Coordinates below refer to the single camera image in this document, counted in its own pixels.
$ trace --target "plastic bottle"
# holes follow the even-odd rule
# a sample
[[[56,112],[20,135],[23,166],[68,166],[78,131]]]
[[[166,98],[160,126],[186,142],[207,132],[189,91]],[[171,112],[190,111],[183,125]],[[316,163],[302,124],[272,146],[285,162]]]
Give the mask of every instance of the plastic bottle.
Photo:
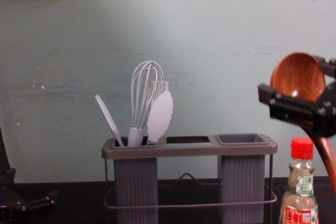
[[[292,140],[290,175],[282,198],[279,224],[319,223],[318,204],[313,191],[313,147],[309,138]]]

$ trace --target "silicone spoon spatula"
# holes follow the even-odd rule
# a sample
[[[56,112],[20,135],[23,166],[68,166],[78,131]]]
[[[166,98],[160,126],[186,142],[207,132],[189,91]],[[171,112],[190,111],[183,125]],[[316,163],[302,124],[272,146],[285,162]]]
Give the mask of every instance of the silicone spoon spatula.
[[[119,145],[124,146],[124,143],[121,140],[118,128],[117,128],[116,124],[114,123],[114,120],[112,119],[112,116],[111,116],[109,110],[107,109],[105,103],[103,102],[103,100],[100,98],[100,96],[98,94],[95,96],[95,98],[96,98],[96,100],[99,104],[99,107],[100,107],[101,111],[103,112],[103,114],[106,118],[106,121],[108,122],[112,132],[114,133],[114,136],[117,139]]]
[[[154,101],[149,112],[147,127],[148,141],[156,143],[167,131],[173,114],[173,98],[169,91],[164,91]]]

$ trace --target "wooden ladle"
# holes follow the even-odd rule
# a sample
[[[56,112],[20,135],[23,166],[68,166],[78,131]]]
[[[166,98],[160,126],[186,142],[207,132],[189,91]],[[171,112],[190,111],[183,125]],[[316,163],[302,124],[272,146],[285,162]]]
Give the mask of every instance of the wooden ladle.
[[[279,93],[310,102],[315,102],[326,87],[319,62],[304,52],[283,58],[273,71],[270,85]],[[314,134],[309,127],[303,130],[314,141],[336,195],[336,156],[329,139]]]

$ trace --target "light blue wall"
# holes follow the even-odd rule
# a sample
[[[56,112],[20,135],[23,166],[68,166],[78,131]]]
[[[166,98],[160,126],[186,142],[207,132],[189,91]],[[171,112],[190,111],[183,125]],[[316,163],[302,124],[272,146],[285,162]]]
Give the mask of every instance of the light blue wall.
[[[264,133],[287,176],[290,140],[258,102],[277,62],[303,50],[334,57],[335,0],[0,0],[0,123],[17,182],[103,180],[100,149],[131,120],[130,80],[144,60],[174,97],[167,135]],[[316,174],[326,175],[316,156]],[[159,160],[160,178],[216,177],[216,158]]]

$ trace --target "utensil holder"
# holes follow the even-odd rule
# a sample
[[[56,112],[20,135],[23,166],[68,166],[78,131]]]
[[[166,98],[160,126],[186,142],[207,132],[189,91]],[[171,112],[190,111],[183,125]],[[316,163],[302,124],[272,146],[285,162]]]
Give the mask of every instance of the utensil holder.
[[[272,192],[272,155],[277,144],[261,134],[163,137],[155,145],[129,148],[107,140],[102,148],[105,160],[108,211],[117,211],[118,224],[156,224],[159,209],[218,207],[222,224],[262,223],[264,204],[276,200]],[[270,155],[269,198],[264,200],[265,155]],[[217,156],[218,202],[160,205],[156,159],[158,157]],[[108,195],[108,160],[114,160],[115,203]]]

